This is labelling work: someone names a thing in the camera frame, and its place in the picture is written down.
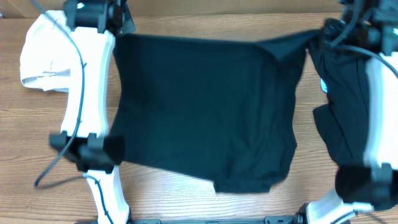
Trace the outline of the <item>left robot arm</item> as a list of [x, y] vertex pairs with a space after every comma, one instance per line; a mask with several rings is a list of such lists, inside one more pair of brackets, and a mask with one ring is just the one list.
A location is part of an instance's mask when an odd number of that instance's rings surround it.
[[70, 70], [68, 100], [59, 134], [50, 145], [58, 156], [50, 171], [65, 157], [75, 163], [90, 186], [98, 211], [97, 223], [132, 223], [119, 175], [124, 159], [124, 139], [108, 136], [106, 92], [115, 39], [134, 32], [125, 1], [66, 1], [66, 26], [55, 23], [77, 54], [78, 66]]

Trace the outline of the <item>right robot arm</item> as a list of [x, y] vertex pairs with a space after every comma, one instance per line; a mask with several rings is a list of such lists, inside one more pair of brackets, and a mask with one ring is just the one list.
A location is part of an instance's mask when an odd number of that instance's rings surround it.
[[345, 1], [309, 48], [328, 103], [313, 112], [334, 188], [294, 223], [348, 223], [397, 204], [397, 2]]

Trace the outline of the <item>black t-shirt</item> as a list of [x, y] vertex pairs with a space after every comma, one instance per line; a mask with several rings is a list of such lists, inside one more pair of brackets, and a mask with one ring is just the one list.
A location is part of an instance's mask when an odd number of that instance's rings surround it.
[[316, 36], [118, 38], [110, 133], [124, 138], [125, 160], [210, 180], [217, 192], [268, 192], [290, 170], [295, 91]]

